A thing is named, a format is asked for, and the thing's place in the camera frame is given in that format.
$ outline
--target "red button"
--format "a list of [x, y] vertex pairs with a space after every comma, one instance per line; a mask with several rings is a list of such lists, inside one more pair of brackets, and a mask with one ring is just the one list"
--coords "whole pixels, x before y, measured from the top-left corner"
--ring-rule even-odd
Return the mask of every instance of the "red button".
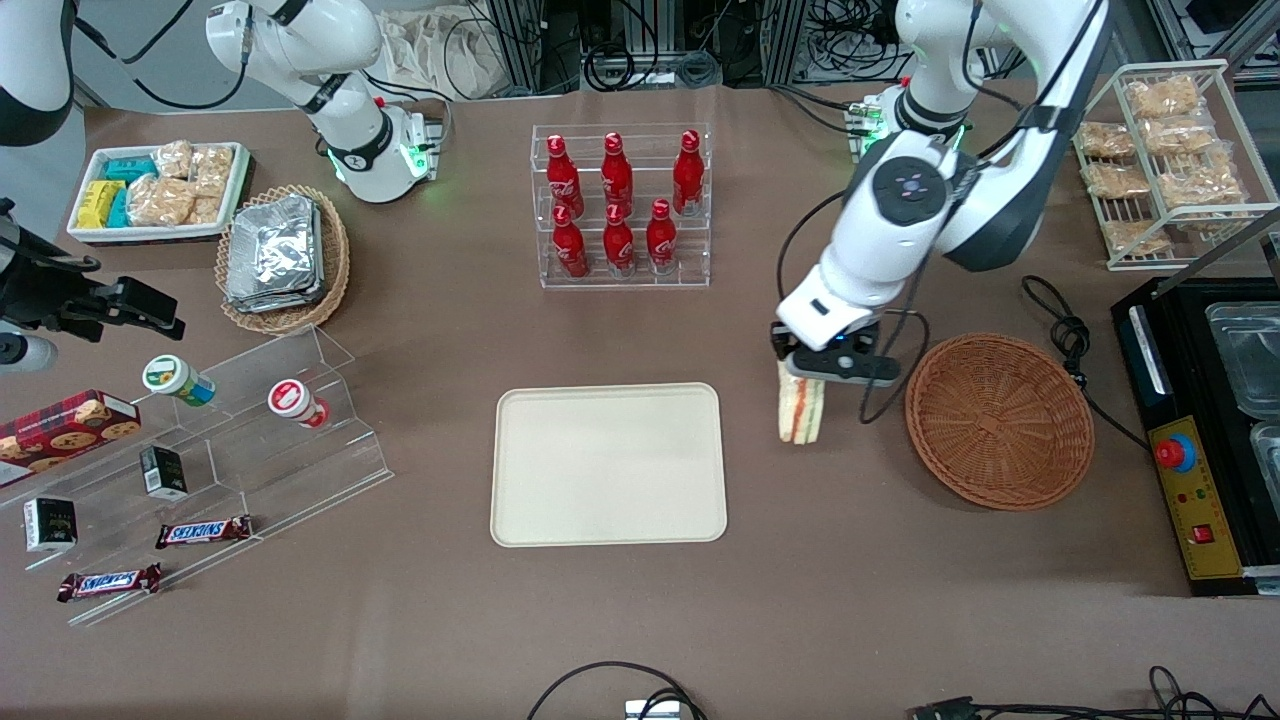
[[1187, 451], [1183, 443], [1175, 439], [1162, 439], [1156, 443], [1156, 462], [1161, 468], [1176, 468], [1187, 460]]

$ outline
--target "yellow panel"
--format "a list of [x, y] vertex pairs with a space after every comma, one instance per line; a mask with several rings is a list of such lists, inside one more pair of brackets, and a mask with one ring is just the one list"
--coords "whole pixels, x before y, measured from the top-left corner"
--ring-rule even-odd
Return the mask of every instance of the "yellow panel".
[[[1199, 433], [1196, 432], [1196, 421], [1188, 415], [1151, 430], [1147, 437], [1151, 439], [1151, 447], [1156, 447], [1156, 443], [1169, 439], [1175, 433], [1192, 439], [1196, 446], [1196, 466], [1185, 473], [1161, 468], [1158, 464], [1156, 469], [1160, 471], [1160, 484], [1165, 491], [1169, 515], [1174, 519], [1187, 574], [1193, 580], [1239, 578], [1240, 556], [1235, 552], [1235, 541], [1222, 514], [1213, 475], [1204, 462], [1204, 446], [1201, 443]], [[1192, 542], [1192, 528], [1197, 525], [1208, 525], [1213, 530], [1213, 542]]]

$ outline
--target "small jar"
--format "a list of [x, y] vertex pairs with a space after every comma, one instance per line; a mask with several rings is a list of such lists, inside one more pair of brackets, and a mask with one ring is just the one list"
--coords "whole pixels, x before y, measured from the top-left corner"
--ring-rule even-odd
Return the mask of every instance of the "small jar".
[[142, 369], [142, 384], [151, 392], [172, 395], [200, 407], [214, 398], [218, 386], [177, 355], [160, 355]]
[[280, 380], [266, 393], [271, 413], [305, 428], [319, 428], [329, 419], [329, 404], [311, 395], [302, 380]]

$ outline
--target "yellow snack box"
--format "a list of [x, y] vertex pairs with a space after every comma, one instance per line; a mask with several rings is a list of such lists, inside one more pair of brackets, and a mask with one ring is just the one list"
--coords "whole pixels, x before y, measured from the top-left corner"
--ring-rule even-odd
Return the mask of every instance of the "yellow snack box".
[[115, 193], [124, 190], [124, 181], [92, 181], [84, 191], [84, 201], [76, 211], [76, 225], [81, 228], [105, 228], [111, 214], [111, 201]]

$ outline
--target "snickers bar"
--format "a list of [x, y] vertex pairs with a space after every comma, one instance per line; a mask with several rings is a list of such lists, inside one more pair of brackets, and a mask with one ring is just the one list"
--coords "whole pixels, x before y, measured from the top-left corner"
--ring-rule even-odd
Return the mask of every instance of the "snickers bar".
[[100, 594], [116, 592], [160, 589], [160, 564], [156, 562], [142, 570], [129, 570], [128, 573], [106, 573], [104, 575], [79, 575], [72, 573], [58, 588], [58, 602], [72, 600], [84, 600]]
[[253, 534], [253, 527], [250, 523], [248, 515], [228, 518], [225, 520], [187, 523], [183, 525], [160, 525], [160, 538], [156, 539], [156, 550], [170, 544], [244, 539], [251, 534]]

